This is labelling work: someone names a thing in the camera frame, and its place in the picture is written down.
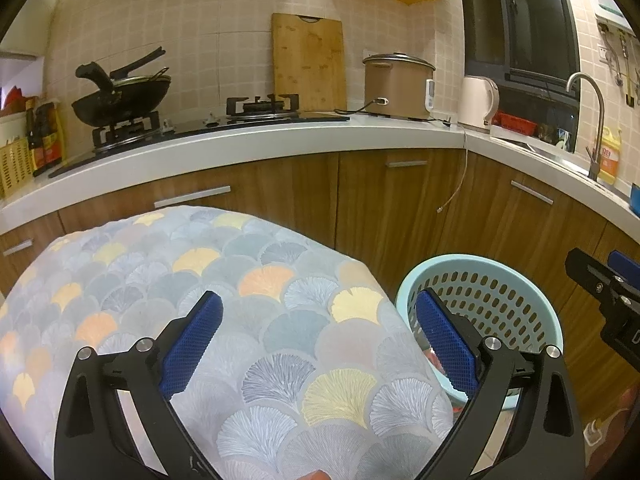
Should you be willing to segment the light blue perforated trash basket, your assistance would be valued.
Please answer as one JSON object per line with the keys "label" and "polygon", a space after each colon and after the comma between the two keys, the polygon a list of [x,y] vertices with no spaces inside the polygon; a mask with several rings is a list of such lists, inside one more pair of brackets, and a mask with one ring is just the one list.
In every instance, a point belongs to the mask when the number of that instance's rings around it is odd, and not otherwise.
{"label": "light blue perforated trash basket", "polygon": [[468,318],[484,337],[509,348],[538,353],[549,344],[564,349],[560,321],[544,293],[523,274],[485,257],[446,254],[415,266],[402,280],[395,306],[416,342],[436,356],[416,319],[416,298],[434,289],[454,314]]}

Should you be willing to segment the dark kitchen window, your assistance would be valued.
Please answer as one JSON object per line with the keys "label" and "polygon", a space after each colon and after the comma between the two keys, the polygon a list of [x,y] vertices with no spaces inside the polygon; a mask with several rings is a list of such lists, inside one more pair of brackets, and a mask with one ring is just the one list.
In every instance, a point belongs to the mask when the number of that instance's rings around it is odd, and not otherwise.
{"label": "dark kitchen window", "polygon": [[462,0],[464,73],[496,83],[498,112],[576,133],[580,70],[570,0]]}

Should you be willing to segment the yellow detergent bottle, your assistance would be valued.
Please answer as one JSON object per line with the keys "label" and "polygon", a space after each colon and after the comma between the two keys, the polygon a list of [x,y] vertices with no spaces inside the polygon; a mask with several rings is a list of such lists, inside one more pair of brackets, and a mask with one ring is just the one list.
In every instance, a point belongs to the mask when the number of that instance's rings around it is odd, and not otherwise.
{"label": "yellow detergent bottle", "polygon": [[614,185],[617,180],[620,153],[622,152],[621,133],[620,130],[613,132],[608,127],[603,128],[599,179],[608,185]]}

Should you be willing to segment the red container on counter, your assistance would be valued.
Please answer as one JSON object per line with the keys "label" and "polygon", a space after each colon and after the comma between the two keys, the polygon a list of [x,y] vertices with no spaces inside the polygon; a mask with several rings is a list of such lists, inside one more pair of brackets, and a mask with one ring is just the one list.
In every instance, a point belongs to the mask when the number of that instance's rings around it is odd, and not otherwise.
{"label": "red container on counter", "polygon": [[492,123],[501,128],[524,134],[524,136],[533,136],[537,128],[536,122],[531,122],[528,119],[513,116],[503,112],[498,112],[497,114],[495,114]]}

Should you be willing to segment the scallop patterned tablecloth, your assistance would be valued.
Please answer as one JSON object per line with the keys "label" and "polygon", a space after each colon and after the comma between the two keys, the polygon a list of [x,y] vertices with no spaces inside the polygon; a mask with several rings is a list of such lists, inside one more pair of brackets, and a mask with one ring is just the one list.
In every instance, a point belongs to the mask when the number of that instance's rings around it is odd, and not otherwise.
{"label": "scallop patterned tablecloth", "polygon": [[449,399],[360,261],[248,214],[178,206],[47,242],[1,308],[1,408],[45,471],[79,349],[155,337],[216,292],[224,318],[171,401],[227,479],[411,479]]}

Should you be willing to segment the white electric kettle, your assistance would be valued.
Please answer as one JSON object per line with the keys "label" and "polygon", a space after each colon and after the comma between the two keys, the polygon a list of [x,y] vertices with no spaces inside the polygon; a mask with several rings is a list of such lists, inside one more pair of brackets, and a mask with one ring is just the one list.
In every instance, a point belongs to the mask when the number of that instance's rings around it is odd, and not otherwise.
{"label": "white electric kettle", "polygon": [[499,88],[495,81],[481,76],[464,76],[458,110],[460,124],[489,131],[498,112],[499,101]]}

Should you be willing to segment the wooden base cabinets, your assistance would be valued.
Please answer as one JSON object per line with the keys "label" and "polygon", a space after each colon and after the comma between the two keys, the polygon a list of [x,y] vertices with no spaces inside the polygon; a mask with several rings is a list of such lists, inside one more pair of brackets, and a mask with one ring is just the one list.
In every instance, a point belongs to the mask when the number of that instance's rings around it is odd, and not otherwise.
{"label": "wooden base cabinets", "polygon": [[179,174],[73,200],[52,195],[1,235],[8,292],[51,240],[169,204],[214,206],[279,223],[350,255],[390,295],[419,262],[450,252],[524,274],[558,312],[580,412],[614,408],[638,373],[601,341],[596,303],[565,275],[572,248],[599,260],[639,253],[639,221],[585,183],[541,162],[514,169],[457,148],[303,155]]}

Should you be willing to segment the yellow perforated basket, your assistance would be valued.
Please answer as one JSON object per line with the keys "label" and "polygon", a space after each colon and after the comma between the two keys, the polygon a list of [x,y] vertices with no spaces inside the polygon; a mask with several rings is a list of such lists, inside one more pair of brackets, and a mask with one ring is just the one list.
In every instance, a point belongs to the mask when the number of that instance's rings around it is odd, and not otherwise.
{"label": "yellow perforated basket", "polygon": [[1,197],[8,198],[32,182],[29,149],[26,138],[19,138],[0,148]]}

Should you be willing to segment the black gas stove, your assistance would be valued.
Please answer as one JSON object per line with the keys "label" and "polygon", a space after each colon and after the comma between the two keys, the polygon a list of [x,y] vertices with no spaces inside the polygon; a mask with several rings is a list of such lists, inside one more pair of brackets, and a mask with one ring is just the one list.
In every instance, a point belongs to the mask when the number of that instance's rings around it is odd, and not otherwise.
{"label": "black gas stove", "polygon": [[209,114],[207,118],[196,118],[181,124],[174,124],[169,118],[160,118],[157,112],[152,112],[149,116],[134,119],[132,122],[93,130],[93,149],[69,162],[64,162],[62,166],[51,171],[49,178],[62,176],[108,156],[188,136],[243,127],[348,121],[348,115],[337,114],[334,110],[303,112],[298,94],[270,93],[265,98],[228,98],[225,115],[216,117]]}

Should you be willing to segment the brown rice cooker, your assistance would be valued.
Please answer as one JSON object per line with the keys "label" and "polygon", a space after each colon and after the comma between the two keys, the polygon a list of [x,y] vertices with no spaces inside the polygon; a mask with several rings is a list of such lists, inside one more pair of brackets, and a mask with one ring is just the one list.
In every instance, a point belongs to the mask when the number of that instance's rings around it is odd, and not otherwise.
{"label": "brown rice cooker", "polygon": [[364,110],[373,115],[427,120],[435,103],[435,66],[402,52],[372,54],[364,65]]}

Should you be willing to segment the dark sauce bottles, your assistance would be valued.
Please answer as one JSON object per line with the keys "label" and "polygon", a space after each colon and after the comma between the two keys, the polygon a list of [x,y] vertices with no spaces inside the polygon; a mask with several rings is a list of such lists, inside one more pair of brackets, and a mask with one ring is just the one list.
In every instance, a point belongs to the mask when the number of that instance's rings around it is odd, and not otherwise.
{"label": "dark sauce bottles", "polygon": [[63,128],[54,101],[29,98],[25,103],[30,168],[34,177],[58,166],[64,158]]}

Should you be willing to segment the black wok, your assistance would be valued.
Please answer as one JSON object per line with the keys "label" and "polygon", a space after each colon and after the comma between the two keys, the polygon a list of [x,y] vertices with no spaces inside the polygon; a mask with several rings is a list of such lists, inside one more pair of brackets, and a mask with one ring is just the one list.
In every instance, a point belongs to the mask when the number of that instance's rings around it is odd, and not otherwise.
{"label": "black wok", "polygon": [[78,79],[87,79],[98,88],[72,103],[76,117],[93,128],[126,122],[146,116],[157,108],[166,96],[171,76],[167,67],[149,75],[131,75],[131,72],[149,64],[166,53],[162,47],[128,65],[107,73],[100,64],[91,62],[75,70]]}

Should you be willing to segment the wooden cutting board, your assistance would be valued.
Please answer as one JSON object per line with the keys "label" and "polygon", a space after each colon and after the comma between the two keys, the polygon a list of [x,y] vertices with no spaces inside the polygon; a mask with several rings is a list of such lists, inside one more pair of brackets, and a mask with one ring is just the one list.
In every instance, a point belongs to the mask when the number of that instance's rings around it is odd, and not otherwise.
{"label": "wooden cutting board", "polygon": [[271,39],[274,92],[297,94],[303,112],[347,106],[341,21],[273,13]]}

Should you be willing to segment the wall utensil rack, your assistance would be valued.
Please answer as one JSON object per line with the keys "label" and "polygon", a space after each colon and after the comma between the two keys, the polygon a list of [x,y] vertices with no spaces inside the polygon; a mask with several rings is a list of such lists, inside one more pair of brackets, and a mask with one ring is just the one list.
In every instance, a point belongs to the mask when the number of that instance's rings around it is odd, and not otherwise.
{"label": "wall utensil rack", "polygon": [[614,6],[598,3],[594,10],[601,37],[601,58],[612,70],[614,81],[622,89],[625,104],[639,105],[639,41],[628,21]]}

